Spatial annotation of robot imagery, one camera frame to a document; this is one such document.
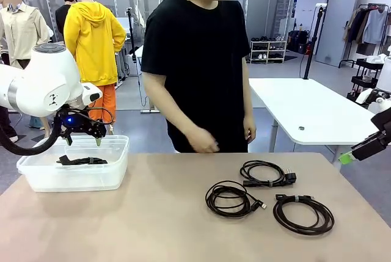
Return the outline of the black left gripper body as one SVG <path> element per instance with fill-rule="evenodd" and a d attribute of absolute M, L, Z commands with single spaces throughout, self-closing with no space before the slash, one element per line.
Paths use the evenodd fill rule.
<path fill-rule="evenodd" d="M 64 109 L 60 112 L 60 119 L 65 129 L 74 133 L 86 133 L 92 127 L 86 110 Z"/>

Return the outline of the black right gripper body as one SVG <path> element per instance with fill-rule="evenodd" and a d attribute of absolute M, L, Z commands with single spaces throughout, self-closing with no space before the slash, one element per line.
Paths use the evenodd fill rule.
<path fill-rule="evenodd" d="M 377 113 L 371 118 L 371 122 L 379 132 L 390 134 L 391 129 L 391 108 Z"/>

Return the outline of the person's right hand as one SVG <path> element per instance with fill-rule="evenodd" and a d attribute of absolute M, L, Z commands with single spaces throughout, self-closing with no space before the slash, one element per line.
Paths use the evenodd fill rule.
<path fill-rule="evenodd" d="M 197 153 L 216 153 L 219 151 L 214 137 L 204 129 L 197 130 L 189 137 L 188 141 Z"/>

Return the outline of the person's left hand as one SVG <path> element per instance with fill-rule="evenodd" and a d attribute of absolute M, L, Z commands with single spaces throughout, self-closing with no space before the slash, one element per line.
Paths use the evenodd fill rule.
<path fill-rule="evenodd" d="M 257 128 L 253 116 L 245 116 L 244 118 L 244 137 L 248 144 L 250 144 L 257 135 Z"/>

